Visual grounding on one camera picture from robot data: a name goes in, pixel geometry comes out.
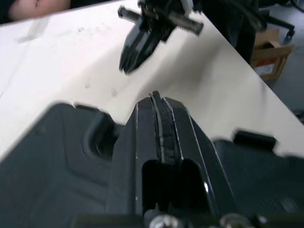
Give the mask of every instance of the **white table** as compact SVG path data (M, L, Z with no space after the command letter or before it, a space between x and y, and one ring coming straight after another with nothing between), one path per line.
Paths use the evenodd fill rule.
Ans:
M0 157L52 103L97 106L125 123L136 101L153 90L183 102L211 138L231 139L243 128L273 134L281 154L304 156L302 124L204 15L192 15L205 23L199 38L176 30L136 72L119 72L133 24L118 18L117 9L136 9L136 3L117 1L0 27ZM37 25L40 34L33 31Z

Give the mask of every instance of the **black plastic case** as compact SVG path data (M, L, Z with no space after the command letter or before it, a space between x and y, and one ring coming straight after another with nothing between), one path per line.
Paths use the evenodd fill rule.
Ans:
M84 147L109 118L51 107L0 164L0 226L69 227L74 215L104 212L111 160Z

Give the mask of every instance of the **black plastic object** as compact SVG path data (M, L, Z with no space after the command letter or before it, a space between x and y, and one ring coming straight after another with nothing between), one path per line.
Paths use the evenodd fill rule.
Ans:
M273 136L261 135L247 131L237 131L234 135L233 142L234 144L270 152L273 151L276 145L276 139Z
M165 213L203 228L229 213L303 213L303 167L248 144L212 143L182 103L156 92L125 127L58 104L0 163L1 227L137 228Z
M282 158L224 140L214 146L240 214L252 218L257 213L304 212L303 159Z
M105 212L112 153L96 147L116 128L94 108L51 107L0 163L1 227L64 228Z

